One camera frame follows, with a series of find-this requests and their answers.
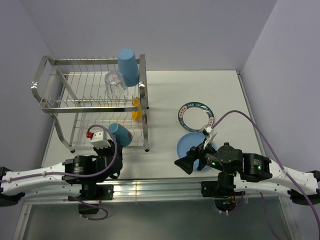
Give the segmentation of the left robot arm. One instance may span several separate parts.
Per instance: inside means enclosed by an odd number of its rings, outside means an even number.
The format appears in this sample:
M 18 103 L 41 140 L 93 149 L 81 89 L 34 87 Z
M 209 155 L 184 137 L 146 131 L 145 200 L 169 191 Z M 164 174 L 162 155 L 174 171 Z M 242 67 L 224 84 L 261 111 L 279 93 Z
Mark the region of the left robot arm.
M 123 168 L 123 145 L 108 140 L 109 146 L 94 148 L 94 155 L 77 155 L 47 168 L 12 171 L 0 168 L 0 205 L 17 205 L 22 198 L 66 193 L 82 201 L 98 196 L 97 183 L 117 179 Z

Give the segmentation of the clear drinking glass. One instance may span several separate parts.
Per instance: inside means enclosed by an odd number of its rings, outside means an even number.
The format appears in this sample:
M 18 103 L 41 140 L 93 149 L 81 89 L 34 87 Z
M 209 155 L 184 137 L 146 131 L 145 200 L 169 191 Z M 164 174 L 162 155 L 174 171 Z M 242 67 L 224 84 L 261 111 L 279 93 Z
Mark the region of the clear drinking glass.
M 124 76 L 119 71 L 109 71 L 104 78 L 105 91 L 109 98 L 115 98 L 128 95 L 128 87 Z

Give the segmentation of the tall blue plastic cup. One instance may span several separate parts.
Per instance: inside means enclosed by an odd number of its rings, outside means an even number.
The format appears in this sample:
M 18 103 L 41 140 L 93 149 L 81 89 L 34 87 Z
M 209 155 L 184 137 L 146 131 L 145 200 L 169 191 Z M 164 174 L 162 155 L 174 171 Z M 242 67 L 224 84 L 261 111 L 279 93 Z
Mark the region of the tall blue plastic cup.
M 118 52 L 118 71 L 123 75 L 125 84 L 133 87 L 139 83 L 140 72 L 135 52 L 132 49 L 124 48 Z

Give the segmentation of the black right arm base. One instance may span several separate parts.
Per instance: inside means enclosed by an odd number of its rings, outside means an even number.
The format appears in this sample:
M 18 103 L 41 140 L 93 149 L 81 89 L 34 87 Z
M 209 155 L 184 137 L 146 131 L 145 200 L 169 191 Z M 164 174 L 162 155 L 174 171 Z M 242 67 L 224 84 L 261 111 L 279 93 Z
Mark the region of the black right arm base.
M 236 192 L 234 186 L 222 186 L 218 181 L 202 181 L 203 198 L 212 198 L 214 210 L 220 215 L 229 216 L 245 203 L 245 192 Z

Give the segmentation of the white plate green rim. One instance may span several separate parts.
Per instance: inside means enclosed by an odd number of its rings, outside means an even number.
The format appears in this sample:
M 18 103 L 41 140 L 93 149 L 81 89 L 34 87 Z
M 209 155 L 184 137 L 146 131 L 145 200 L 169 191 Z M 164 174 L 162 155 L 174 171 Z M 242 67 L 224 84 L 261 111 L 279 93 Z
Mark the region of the white plate green rim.
M 179 124 L 188 132 L 199 132 L 205 125 L 213 125 L 213 111 L 204 103 L 187 102 L 180 107 L 177 114 Z

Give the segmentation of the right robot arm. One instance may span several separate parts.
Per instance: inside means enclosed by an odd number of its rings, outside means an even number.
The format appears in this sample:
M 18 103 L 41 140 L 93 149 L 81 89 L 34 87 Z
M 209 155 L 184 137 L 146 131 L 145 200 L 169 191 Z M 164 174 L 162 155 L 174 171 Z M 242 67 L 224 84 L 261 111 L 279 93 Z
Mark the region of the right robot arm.
M 190 175 L 195 161 L 198 161 L 199 171 L 205 167 L 219 171 L 217 180 L 201 183 L 203 197 L 228 198 L 262 193 L 288 197 L 298 205 L 320 202 L 320 173 L 317 170 L 301 172 L 280 167 L 266 156 L 244 153 L 227 142 L 218 149 L 204 144 L 193 146 L 174 164 Z

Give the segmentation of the blue mug white inside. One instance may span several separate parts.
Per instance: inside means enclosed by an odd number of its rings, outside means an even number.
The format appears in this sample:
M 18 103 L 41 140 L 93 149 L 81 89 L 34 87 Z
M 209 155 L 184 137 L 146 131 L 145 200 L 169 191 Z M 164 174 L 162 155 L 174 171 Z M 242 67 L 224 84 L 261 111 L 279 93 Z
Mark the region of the blue mug white inside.
M 115 136 L 117 143 L 121 144 L 124 148 L 131 144 L 133 135 L 123 125 L 112 123 L 109 125 L 108 129 Z

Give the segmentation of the blue plate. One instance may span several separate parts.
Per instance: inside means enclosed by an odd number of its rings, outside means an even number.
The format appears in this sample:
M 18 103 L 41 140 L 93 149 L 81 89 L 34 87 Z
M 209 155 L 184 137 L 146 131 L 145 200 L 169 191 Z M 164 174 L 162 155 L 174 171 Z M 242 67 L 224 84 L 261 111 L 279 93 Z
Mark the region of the blue plate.
M 187 152 L 190 150 L 191 147 L 197 147 L 200 144 L 204 144 L 204 140 L 205 140 L 205 136 L 200 132 L 191 132 L 184 135 L 178 141 L 178 144 L 177 144 L 177 154 L 179 159 L 187 156 Z

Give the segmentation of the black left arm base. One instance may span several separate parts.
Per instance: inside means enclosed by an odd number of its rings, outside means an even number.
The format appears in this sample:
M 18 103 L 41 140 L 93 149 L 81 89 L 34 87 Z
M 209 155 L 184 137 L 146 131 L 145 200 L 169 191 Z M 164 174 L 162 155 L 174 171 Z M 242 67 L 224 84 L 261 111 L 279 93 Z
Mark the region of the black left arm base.
M 113 184 L 98 184 L 92 189 L 81 189 L 79 196 L 68 196 L 69 202 L 78 203 L 78 213 L 80 217 L 88 221 L 101 221 L 108 217 L 108 211 L 102 207 L 102 201 L 113 199 Z M 102 217 L 93 217 L 99 211 L 104 212 Z

